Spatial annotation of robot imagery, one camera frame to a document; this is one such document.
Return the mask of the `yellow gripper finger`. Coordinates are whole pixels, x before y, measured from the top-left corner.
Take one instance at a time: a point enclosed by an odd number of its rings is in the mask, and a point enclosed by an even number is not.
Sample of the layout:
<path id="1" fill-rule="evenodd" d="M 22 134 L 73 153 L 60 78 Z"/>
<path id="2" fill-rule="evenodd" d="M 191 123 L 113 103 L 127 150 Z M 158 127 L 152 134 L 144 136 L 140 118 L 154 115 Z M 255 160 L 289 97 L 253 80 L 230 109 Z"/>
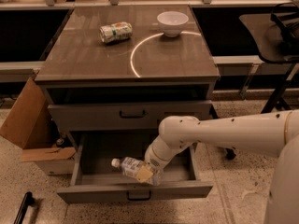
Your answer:
<path id="1" fill-rule="evenodd" d="M 142 166 L 136 174 L 136 179 L 139 182 L 144 183 L 149 179 L 151 179 L 152 176 L 153 176 L 153 172 L 150 169 L 148 169 L 146 166 Z"/>

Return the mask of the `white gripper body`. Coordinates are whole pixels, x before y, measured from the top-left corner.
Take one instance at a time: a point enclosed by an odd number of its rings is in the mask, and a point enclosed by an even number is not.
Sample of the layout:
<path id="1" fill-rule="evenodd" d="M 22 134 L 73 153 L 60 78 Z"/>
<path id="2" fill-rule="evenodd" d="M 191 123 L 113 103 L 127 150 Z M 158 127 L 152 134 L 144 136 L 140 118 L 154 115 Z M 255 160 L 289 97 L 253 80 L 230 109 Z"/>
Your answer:
<path id="1" fill-rule="evenodd" d="M 155 174 L 162 173 L 165 166 L 169 163 L 169 161 L 164 161 L 158 158 L 151 149 L 146 151 L 144 162 Z"/>

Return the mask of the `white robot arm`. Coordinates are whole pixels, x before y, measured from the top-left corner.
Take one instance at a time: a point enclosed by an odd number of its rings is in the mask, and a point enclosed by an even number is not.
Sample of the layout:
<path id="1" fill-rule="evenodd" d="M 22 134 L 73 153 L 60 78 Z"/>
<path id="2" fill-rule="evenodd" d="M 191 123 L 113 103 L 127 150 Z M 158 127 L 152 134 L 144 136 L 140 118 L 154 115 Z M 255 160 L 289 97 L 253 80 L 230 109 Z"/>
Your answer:
<path id="1" fill-rule="evenodd" d="M 146 167 L 139 180 L 149 180 L 194 143 L 276 157 L 264 224 L 299 224 L 298 110 L 210 120 L 167 117 L 145 153 Z"/>

